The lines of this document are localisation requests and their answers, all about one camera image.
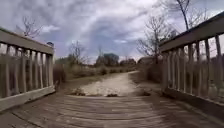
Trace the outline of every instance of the cloud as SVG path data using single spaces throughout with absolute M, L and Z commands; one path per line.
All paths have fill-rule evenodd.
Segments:
M 116 44 L 126 44 L 126 43 L 128 43 L 128 41 L 127 40 L 114 40 L 114 43 L 116 43 Z
M 125 54 L 139 58 L 141 55 L 133 42 L 144 37 L 148 15 L 162 12 L 161 8 L 152 8 L 157 1 L 0 0 L 0 26 L 13 31 L 23 15 L 31 15 L 43 25 L 37 40 L 54 42 L 57 57 L 66 56 L 69 44 L 79 41 L 88 49 L 89 55 L 97 55 L 98 47 L 102 46 L 104 52 L 124 56 L 125 49 Z M 218 10 L 222 10 L 222 0 L 217 1 L 219 4 L 208 3 L 211 10 L 217 10 L 217 5 Z M 170 18 L 169 22 L 180 30 L 184 28 L 180 18 Z
M 43 26 L 41 29 L 41 33 L 49 33 L 51 31 L 56 31 L 59 30 L 59 27 L 56 27 L 54 25 L 49 25 L 49 26 Z

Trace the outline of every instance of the bare tree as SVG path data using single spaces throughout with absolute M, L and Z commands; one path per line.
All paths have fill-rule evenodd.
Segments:
M 146 56 L 153 56 L 158 63 L 159 43 L 175 36 L 175 30 L 165 24 L 164 16 L 150 16 L 146 23 L 145 39 L 139 39 L 138 51 Z
M 165 0 L 163 4 L 171 12 L 180 12 L 182 14 L 186 30 L 188 30 L 208 19 L 206 8 L 200 11 L 190 7 L 193 1 L 195 0 Z
M 16 31 L 26 37 L 34 38 L 40 34 L 42 25 L 39 25 L 35 18 L 23 16 L 22 26 L 16 25 Z
M 71 64 L 83 64 L 87 57 L 85 57 L 84 52 L 85 48 L 78 41 L 76 43 L 72 43 L 69 48 L 69 57 L 71 59 Z

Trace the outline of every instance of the distant trees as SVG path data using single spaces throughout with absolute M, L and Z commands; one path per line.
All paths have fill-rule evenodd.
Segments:
M 22 17 L 22 25 L 16 25 L 16 32 L 26 37 L 35 38 L 40 34 L 42 25 L 33 18 L 28 16 Z
M 122 60 L 120 62 L 120 66 L 128 66 L 128 67 L 132 67 L 132 66 L 135 66 L 136 65 L 136 61 L 132 58 L 130 59 L 125 59 L 125 60 Z
M 69 46 L 69 55 L 68 55 L 68 61 L 69 65 L 81 65 L 83 64 L 87 57 L 84 55 L 85 53 L 85 47 L 80 44 L 78 41 L 76 43 L 72 43 Z
M 114 53 L 104 53 L 99 55 L 95 65 L 113 67 L 119 64 L 119 56 Z
M 159 43 L 176 35 L 176 30 L 165 23 L 164 16 L 150 16 L 146 23 L 145 39 L 139 39 L 138 51 L 146 56 L 152 56 L 158 63 Z
M 186 30 L 208 19 L 206 7 L 203 10 L 194 9 L 191 7 L 193 2 L 196 0 L 163 0 L 169 12 L 182 14 Z

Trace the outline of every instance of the handrail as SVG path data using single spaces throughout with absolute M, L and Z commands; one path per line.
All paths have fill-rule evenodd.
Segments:
M 183 32 L 182 34 L 162 42 L 160 51 L 165 52 L 174 48 L 182 47 L 190 43 L 195 43 L 204 39 L 221 35 L 224 33 L 224 12 L 210 18 L 198 26 Z
M 12 45 L 15 47 L 25 48 L 46 54 L 53 54 L 54 49 L 48 45 L 18 35 L 0 27 L 0 42 L 3 44 Z

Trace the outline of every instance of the wooden baluster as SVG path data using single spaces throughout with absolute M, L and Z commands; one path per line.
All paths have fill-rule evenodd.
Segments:
M 15 71 L 14 71 L 14 81 L 15 81 L 15 93 L 19 94 L 19 81 L 18 81 L 18 75 L 19 75 L 19 62 L 18 62 L 18 51 L 19 49 L 15 48 Z
M 168 74 L 168 88 L 171 88 L 171 55 L 170 52 L 168 53 L 168 57 L 167 57 L 167 65 L 168 65 L 168 69 L 167 69 L 167 74 Z
M 48 58 L 49 61 L 49 86 L 53 86 L 53 55 Z
M 200 42 L 197 42 L 196 43 L 196 53 L 197 53 L 197 74 L 198 74 L 198 90 L 197 90 L 197 93 L 198 93 L 198 96 L 201 96 L 201 83 L 202 83 L 202 77 L 201 77 L 201 55 L 200 55 Z
M 5 81 L 6 81 L 6 97 L 11 96 L 10 90 L 10 70 L 9 70 L 9 59 L 10 59 L 10 45 L 7 45 L 6 56 L 5 56 Z
M 222 87 L 222 78 L 223 78 L 223 68 L 222 68 L 222 53 L 220 47 L 219 36 L 215 36 L 216 48 L 217 48 L 217 87 L 218 87 L 218 95 L 220 93 L 220 88 Z
M 29 60 L 29 86 L 30 90 L 33 90 L 33 51 L 30 50 L 30 60 Z
M 177 49 L 177 90 L 180 91 L 180 51 Z
M 188 45 L 189 54 L 189 72 L 190 72 L 190 94 L 193 94 L 193 47 L 192 44 Z
M 182 58 L 182 82 L 183 84 L 183 91 L 186 93 L 186 63 L 185 63 L 185 51 L 184 47 L 181 48 L 181 58 Z
M 35 67 L 34 67 L 34 81 L 35 81 L 35 88 L 38 89 L 38 52 L 35 53 L 34 57 L 35 61 Z
M 26 86 L 26 50 L 22 49 L 22 86 L 23 86 L 23 92 L 27 92 L 27 86 Z
M 210 47 L 208 43 L 208 39 L 205 40 L 205 50 L 206 50 L 206 59 L 207 59 L 207 65 L 206 65 L 206 95 L 208 96 L 209 92 L 209 85 L 210 85 Z
M 43 54 L 40 53 L 40 87 L 43 88 Z
M 175 53 L 172 51 L 172 88 L 175 89 Z
M 45 58 L 46 58 L 45 59 L 45 74 L 46 74 L 46 77 L 45 77 L 46 78 L 46 83 L 45 83 L 46 85 L 45 86 L 47 87 L 47 86 L 49 86 L 49 82 L 48 82 L 48 79 L 49 79 L 49 70 L 48 70 L 49 58 L 48 58 L 47 54 L 45 54 Z

